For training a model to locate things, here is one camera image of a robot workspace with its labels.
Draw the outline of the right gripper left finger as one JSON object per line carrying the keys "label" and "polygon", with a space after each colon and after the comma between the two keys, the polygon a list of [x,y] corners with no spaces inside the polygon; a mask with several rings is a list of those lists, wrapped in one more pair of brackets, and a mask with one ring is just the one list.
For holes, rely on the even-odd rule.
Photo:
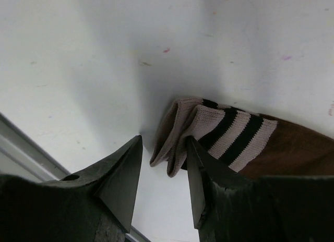
{"label": "right gripper left finger", "polygon": [[1,241],[125,241],[142,162],[142,137],[61,180],[1,176]]}

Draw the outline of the brown striped sock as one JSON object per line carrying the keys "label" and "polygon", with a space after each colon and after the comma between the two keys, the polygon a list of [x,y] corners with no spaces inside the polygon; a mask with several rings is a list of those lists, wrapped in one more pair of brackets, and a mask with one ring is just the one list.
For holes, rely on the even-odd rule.
{"label": "brown striped sock", "polygon": [[158,127],[150,165],[167,162],[170,177],[186,169],[189,137],[212,157],[252,179],[333,174],[332,138],[286,120],[202,98],[173,101]]}

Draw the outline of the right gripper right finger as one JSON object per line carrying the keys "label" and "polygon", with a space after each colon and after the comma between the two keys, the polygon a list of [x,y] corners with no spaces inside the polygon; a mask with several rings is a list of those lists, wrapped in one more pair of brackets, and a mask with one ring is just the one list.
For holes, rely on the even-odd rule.
{"label": "right gripper right finger", "polygon": [[201,241],[333,241],[332,176],[250,180],[192,137],[187,173]]}

